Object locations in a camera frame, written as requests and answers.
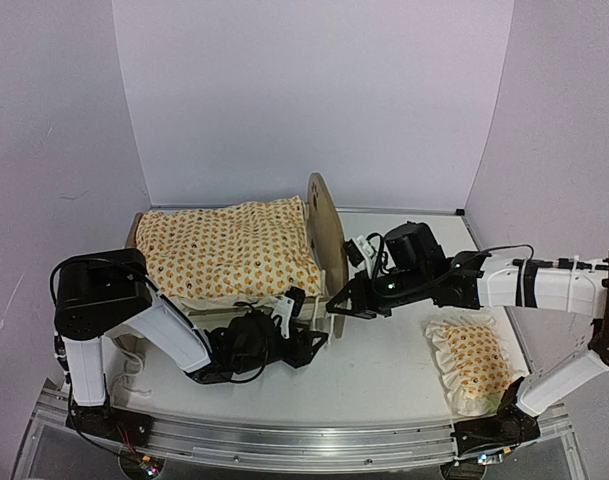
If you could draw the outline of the wooden pet bed frame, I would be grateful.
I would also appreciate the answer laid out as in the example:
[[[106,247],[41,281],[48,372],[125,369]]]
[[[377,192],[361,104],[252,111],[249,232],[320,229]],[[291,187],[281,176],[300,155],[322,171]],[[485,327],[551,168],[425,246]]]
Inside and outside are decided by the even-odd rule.
[[[348,262],[343,250],[345,242],[344,231],[339,214],[336,210],[332,196],[320,173],[312,173],[308,181],[307,200],[305,202],[305,217],[307,240],[310,243],[312,256],[318,267],[323,270],[324,294],[316,304],[315,297],[309,296],[305,299],[303,313],[297,317],[301,323],[312,329],[327,325],[332,333],[333,339],[341,339],[344,333],[345,316],[327,313],[325,305],[342,287],[348,282]],[[135,248],[138,226],[143,217],[138,212],[126,239],[126,248]],[[224,305],[220,300],[206,304],[216,308],[197,308],[176,302],[185,311],[196,326],[210,328],[224,326],[233,318],[234,313],[241,311],[231,305]]]

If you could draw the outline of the duck print ruffled cushion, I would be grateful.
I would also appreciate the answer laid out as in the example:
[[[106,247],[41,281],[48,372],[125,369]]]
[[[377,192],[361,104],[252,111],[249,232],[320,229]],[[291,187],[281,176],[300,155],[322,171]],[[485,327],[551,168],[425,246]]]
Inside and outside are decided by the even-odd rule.
[[[189,308],[274,299],[292,287],[313,298],[325,291],[299,197],[148,211],[136,227],[135,245],[159,289]]]

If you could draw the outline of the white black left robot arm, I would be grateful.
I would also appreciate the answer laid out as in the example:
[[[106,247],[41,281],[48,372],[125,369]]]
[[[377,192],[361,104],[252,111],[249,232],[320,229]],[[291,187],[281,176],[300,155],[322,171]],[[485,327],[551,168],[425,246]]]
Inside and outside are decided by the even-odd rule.
[[[112,406],[102,339],[126,326],[159,348],[200,385],[246,384],[275,362],[309,365],[328,340],[300,325],[301,289],[282,295],[271,313],[242,303],[245,314],[199,332],[148,274],[135,248],[70,257],[51,271],[55,355],[70,385],[67,423],[96,437],[145,436],[150,416]]]

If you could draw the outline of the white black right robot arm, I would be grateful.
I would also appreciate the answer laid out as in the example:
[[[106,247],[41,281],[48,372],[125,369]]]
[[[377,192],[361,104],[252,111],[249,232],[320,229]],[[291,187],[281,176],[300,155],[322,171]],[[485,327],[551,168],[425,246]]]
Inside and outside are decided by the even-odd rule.
[[[495,414],[459,421],[453,436],[462,457],[495,454],[540,436],[539,416],[557,401],[609,371],[609,253],[603,259],[539,260],[503,256],[502,247],[444,254],[430,227],[407,222],[379,239],[343,245],[355,276],[328,301],[331,314],[388,317],[427,299],[437,307],[515,307],[586,317],[592,336],[545,373],[512,381]]]

